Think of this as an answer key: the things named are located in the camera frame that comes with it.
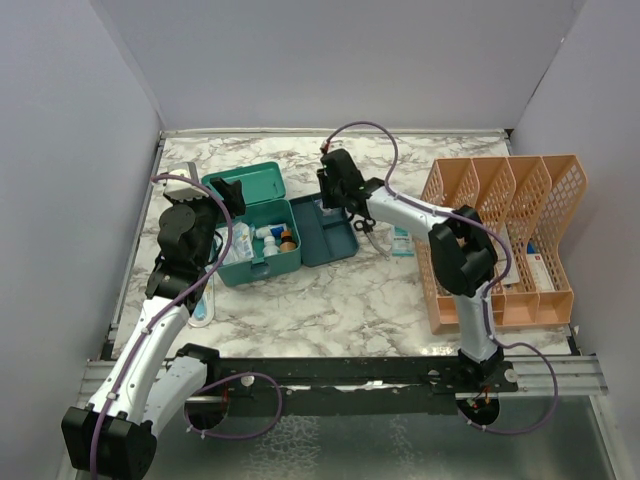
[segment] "gray wall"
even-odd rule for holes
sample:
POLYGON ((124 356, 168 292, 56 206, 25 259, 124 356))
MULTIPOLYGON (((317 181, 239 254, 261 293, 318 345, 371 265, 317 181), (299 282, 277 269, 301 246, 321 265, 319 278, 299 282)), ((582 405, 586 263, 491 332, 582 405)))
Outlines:
POLYGON ((516 153, 576 152, 589 190, 562 244, 579 343, 595 351, 640 472, 640 2, 591 0, 513 136, 516 153))
POLYGON ((52 479, 159 123, 86 0, 7 4, 0 67, 0 477, 52 479))
POLYGON ((168 128, 512 128, 582 0, 94 0, 168 128))

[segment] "white bottle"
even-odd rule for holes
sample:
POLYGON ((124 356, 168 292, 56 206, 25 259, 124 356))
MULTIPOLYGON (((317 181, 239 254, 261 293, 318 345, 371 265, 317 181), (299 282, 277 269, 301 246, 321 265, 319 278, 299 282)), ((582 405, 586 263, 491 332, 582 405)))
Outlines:
POLYGON ((264 250, 262 250, 262 254, 265 257, 270 257, 272 255, 277 255, 278 253, 280 253, 280 249, 276 245, 276 239, 273 238, 271 235, 269 235, 268 237, 265 237, 264 250))
POLYGON ((256 228, 256 238, 267 238, 269 235, 272 237, 279 237, 285 230, 287 230, 286 223, 266 225, 264 227, 256 228))

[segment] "marble tabletop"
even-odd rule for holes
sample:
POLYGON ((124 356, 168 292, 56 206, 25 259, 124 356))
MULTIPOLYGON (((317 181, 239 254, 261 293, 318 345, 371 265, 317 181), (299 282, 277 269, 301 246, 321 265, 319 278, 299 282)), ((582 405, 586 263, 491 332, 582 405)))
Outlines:
MULTIPOLYGON (((239 166, 275 161, 287 196, 319 191, 318 136, 256 134, 237 138, 198 136, 168 138, 158 171, 176 162, 194 161, 200 177, 239 166)), ((339 140, 365 178, 383 178, 392 149, 387 139, 348 136, 339 140)), ((400 162, 392 184, 419 196, 433 160, 440 157, 508 155, 502 136, 399 136, 400 162)), ((144 290, 158 254, 158 219, 169 206, 155 188, 126 291, 113 355, 118 357, 136 323, 144 290)), ((375 236, 389 247, 388 225, 375 236)), ((235 288, 215 275, 215 317, 204 328, 185 326, 169 356, 185 343, 220 350, 227 357, 451 355, 458 334, 433 335, 414 257, 386 261, 362 234, 355 257, 307 268, 235 288)), ((504 342, 529 342, 547 354, 570 353, 565 329, 509 331, 504 342)), ((529 354, 527 350, 512 351, 529 354)))

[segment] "box handle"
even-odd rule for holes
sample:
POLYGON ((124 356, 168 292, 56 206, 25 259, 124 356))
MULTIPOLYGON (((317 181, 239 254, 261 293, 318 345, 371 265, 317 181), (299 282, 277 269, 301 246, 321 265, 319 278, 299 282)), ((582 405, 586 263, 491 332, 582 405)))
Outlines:
POLYGON ((251 264, 251 275, 255 279, 266 277, 269 275, 269 271, 271 271, 271 266, 264 260, 260 263, 251 264))

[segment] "screw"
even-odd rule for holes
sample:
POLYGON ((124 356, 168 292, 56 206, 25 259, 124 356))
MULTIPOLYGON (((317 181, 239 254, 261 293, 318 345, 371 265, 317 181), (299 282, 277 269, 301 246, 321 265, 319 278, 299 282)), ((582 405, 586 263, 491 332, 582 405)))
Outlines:
POLYGON ((436 385, 438 383, 438 380, 440 379, 440 372, 438 372, 437 370, 429 370, 427 376, 429 377, 429 383, 431 385, 436 385))
POLYGON ((240 379, 240 383, 242 383, 242 385, 244 385, 245 387, 250 387, 251 385, 253 385, 253 381, 255 379, 253 378, 253 375, 247 375, 246 377, 242 377, 240 379))
POLYGON ((516 383, 518 381, 518 374, 513 368, 507 368, 504 371, 504 378, 507 382, 516 383))

